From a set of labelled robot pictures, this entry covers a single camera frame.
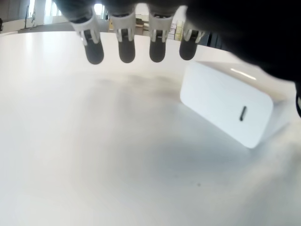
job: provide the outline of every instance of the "floor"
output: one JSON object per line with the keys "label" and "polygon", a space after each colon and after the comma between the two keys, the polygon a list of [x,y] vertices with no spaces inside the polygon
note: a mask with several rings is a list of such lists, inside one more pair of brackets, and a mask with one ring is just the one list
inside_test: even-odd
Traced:
{"label": "floor", "polygon": [[[98,20],[100,24],[100,32],[108,32],[109,22],[105,20]],[[26,29],[21,29],[18,33],[28,33],[28,32],[68,32],[74,31],[74,28],[69,22],[57,23],[57,24],[46,24],[39,25],[36,27],[30,27]]]}

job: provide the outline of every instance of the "robotic hand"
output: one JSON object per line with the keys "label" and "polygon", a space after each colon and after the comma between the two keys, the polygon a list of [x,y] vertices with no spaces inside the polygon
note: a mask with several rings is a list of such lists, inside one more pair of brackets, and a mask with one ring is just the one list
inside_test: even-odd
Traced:
{"label": "robotic hand", "polygon": [[[103,60],[103,48],[99,35],[99,26],[94,12],[97,0],[56,0],[62,14],[71,22],[81,36],[86,55],[90,63],[99,64]],[[102,0],[114,25],[119,44],[119,56],[125,63],[135,58],[135,7],[139,0]],[[150,0],[148,3],[150,30],[150,58],[160,62],[165,56],[165,45],[173,16],[178,7],[185,5],[184,0]],[[184,36],[180,55],[185,60],[193,58],[197,44],[204,32],[191,23],[184,25]]]}
{"label": "robotic hand", "polygon": [[111,16],[119,43],[119,56],[125,63],[135,58],[135,6],[149,8],[150,58],[160,62],[165,56],[167,35],[179,6],[187,6],[180,56],[193,58],[197,43],[211,31],[242,60],[258,65],[270,75],[296,83],[296,106],[301,117],[301,76],[298,72],[299,46],[293,46],[294,31],[300,26],[298,6],[292,0],[54,0],[62,14],[81,36],[88,61],[99,64],[103,47],[94,5],[102,3]]}

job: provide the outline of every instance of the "window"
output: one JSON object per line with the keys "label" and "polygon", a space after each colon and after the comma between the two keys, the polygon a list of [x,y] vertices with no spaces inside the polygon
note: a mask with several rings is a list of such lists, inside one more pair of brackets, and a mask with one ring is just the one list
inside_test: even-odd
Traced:
{"label": "window", "polygon": [[32,17],[33,9],[34,9],[34,0],[30,0],[28,15],[27,15],[28,18]]}
{"label": "window", "polygon": [[45,16],[61,16],[62,12],[57,8],[52,0],[46,0]]}
{"label": "window", "polygon": [[95,10],[96,15],[101,15],[102,12],[103,12],[102,4],[95,4],[94,5],[94,10]]}

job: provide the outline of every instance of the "white power adapter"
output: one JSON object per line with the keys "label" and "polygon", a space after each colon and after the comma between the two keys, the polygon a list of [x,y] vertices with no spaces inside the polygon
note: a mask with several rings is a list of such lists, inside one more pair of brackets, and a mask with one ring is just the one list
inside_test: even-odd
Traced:
{"label": "white power adapter", "polygon": [[246,63],[191,62],[181,101],[248,148],[286,125],[295,111],[293,82]]}

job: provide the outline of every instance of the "white tabletop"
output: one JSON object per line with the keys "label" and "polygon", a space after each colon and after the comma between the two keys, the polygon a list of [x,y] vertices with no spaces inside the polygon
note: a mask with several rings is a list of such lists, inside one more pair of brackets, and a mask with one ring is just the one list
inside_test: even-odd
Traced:
{"label": "white tabletop", "polygon": [[99,65],[74,32],[0,37],[1,226],[300,225],[301,120],[248,150],[180,102],[179,42],[125,64],[101,37]]}

